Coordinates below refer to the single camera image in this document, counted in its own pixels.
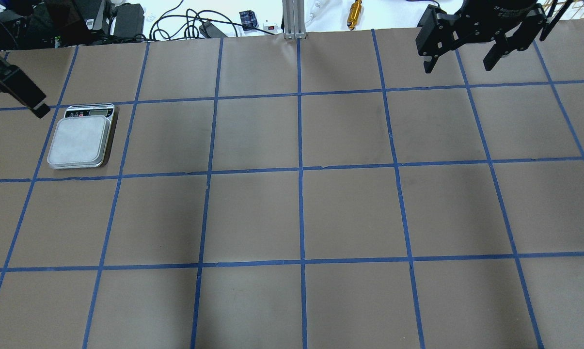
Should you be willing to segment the metal cylinder connector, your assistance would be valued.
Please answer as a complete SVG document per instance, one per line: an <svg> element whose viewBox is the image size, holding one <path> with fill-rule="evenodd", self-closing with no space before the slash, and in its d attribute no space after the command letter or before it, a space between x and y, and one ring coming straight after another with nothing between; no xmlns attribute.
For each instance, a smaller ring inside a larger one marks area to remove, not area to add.
<svg viewBox="0 0 584 349"><path fill-rule="evenodd" d="M359 21L360 21L360 15L362 13L362 0L354 0L354 2L351 4L348 16L347 16L347 28L350 31L353 31L354 29L356 29L356 26L358 25Z"/></svg>

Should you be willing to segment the aluminium frame post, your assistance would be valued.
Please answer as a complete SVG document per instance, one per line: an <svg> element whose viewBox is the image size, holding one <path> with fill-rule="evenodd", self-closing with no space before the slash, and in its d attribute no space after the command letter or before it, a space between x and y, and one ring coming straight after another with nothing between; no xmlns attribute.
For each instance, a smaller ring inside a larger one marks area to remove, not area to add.
<svg viewBox="0 0 584 349"><path fill-rule="evenodd" d="M304 0L283 0L283 20L281 29L288 40L305 39L305 5Z"/></svg>

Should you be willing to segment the black electronics pile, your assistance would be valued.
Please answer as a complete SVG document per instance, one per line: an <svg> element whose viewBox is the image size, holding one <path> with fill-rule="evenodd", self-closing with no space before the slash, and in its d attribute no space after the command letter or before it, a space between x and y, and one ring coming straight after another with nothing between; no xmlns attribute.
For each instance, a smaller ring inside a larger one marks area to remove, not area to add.
<svg viewBox="0 0 584 349"><path fill-rule="evenodd" d="M110 0L0 0L0 50L99 44L113 9Z"/></svg>

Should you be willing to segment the silver digital kitchen scale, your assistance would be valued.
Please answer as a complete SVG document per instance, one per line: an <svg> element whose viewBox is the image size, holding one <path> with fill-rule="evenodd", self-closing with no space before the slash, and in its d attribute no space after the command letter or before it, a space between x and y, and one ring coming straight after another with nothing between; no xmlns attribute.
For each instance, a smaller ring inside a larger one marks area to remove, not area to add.
<svg viewBox="0 0 584 349"><path fill-rule="evenodd" d="M66 108L55 127L47 164L55 170L97 168L105 158L115 105L80 104Z"/></svg>

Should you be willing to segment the white red switch box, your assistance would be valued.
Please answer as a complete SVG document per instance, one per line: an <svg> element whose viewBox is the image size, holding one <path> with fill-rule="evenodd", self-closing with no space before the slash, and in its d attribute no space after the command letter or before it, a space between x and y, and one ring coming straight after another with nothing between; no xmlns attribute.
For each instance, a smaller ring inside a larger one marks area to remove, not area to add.
<svg viewBox="0 0 584 349"><path fill-rule="evenodd" d="M262 29L268 33L277 34L279 31L279 26L276 22L265 21L263 22Z"/></svg>

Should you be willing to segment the small dark blue box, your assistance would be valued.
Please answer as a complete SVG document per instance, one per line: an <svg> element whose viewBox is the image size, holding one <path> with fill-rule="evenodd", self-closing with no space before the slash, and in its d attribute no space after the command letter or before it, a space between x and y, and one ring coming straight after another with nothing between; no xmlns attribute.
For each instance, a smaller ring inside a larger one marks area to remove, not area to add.
<svg viewBox="0 0 584 349"><path fill-rule="evenodd" d="M239 18L241 20L241 28L245 32L253 31L258 28L258 20L256 14L252 10L245 10L239 12Z"/></svg>

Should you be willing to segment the black power adapter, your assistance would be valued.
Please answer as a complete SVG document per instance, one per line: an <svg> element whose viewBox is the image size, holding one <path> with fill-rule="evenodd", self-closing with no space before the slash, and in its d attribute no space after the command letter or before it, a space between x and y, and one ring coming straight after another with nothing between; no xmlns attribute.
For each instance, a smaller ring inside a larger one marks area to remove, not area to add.
<svg viewBox="0 0 584 349"><path fill-rule="evenodd" d="M112 32L114 36L134 38L142 35L145 11L140 4L125 3L116 6L113 14L114 27Z"/></svg>

